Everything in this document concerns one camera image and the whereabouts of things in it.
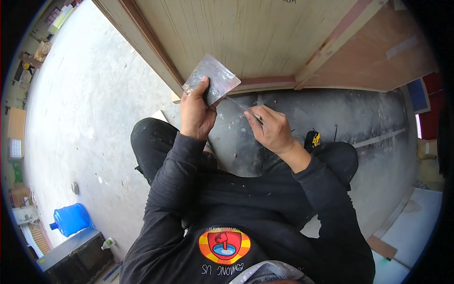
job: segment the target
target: blue water jug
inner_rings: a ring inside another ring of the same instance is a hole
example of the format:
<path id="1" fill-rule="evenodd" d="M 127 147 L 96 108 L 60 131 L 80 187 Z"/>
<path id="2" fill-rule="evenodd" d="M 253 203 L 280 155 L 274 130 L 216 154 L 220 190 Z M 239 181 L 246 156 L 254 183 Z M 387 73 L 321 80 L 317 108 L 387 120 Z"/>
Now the blue water jug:
<path id="1" fill-rule="evenodd" d="M 58 229 L 65 237 L 69 237 L 84 228 L 88 228 L 91 224 L 90 215 L 80 203 L 55 209 L 54 221 L 54 223 L 49 224 L 50 229 Z"/>

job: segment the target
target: among us logo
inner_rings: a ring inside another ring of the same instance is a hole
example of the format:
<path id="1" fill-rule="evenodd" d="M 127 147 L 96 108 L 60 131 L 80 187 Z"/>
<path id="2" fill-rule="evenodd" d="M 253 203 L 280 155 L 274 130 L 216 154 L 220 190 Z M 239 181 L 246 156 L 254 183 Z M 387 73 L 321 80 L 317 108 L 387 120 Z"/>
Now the among us logo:
<path id="1" fill-rule="evenodd" d="M 199 238 L 200 252 L 217 264 L 234 264 L 250 248 L 249 237 L 235 228 L 212 228 Z"/>

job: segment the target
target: sleeve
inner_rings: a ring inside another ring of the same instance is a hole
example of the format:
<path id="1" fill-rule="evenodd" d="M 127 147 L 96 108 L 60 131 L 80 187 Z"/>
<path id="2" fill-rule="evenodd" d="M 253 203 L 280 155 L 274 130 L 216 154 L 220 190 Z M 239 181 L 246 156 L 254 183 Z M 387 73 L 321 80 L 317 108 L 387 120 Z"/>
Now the sleeve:
<path id="1" fill-rule="evenodd" d="M 183 239 L 181 212 L 193 191 L 204 141 L 177 134 L 148 194 L 139 237 L 120 270 L 121 283 L 141 283 L 153 265 Z"/>
<path id="2" fill-rule="evenodd" d="M 350 197 L 335 175 L 312 156 L 304 171 L 294 174 L 321 222 L 318 239 L 311 239 L 314 248 L 328 263 L 343 271 L 350 283 L 372 283 L 375 264 L 356 219 Z"/>

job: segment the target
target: cardboard box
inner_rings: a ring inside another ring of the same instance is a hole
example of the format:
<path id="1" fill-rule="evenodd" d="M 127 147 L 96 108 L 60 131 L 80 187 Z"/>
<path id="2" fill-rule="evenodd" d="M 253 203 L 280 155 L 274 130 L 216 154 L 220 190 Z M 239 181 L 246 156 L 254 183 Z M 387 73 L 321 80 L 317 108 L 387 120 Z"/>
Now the cardboard box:
<path id="1" fill-rule="evenodd" d="M 9 192 L 13 208 L 33 205 L 30 189 L 25 187 L 23 183 L 15 183 L 14 189 L 10 189 Z"/>
<path id="2" fill-rule="evenodd" d="M 435 159 L 437 154 L 437 139 L 423 140 L 418 138 L 417 145 L 418 160 Z"/>

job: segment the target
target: plastic bottle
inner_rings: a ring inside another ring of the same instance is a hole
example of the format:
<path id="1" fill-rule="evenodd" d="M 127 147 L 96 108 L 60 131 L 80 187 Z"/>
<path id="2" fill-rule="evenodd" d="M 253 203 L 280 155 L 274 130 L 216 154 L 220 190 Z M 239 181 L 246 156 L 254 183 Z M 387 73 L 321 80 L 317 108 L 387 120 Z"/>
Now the plastic bottle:
<path id="1" fill-rule="evenodd" d="M 56 209 L 54 211 L 54 221 L 54 223 L 49 224 L 50 229 L 58 229 L 65 237 L 88 228 L 91 224 L 90 215 L 80 203 Z"/>
<path id="2" fill-rule="evenodd" d="M 103 243 L 103 246 L 101 247 L 101 249 L 109 249 L 111 248 L 114 244 L 116 243 L 116 241 L 113 239 L 113 238 L 108 238 L 107 240 L 104 241 Z"/>

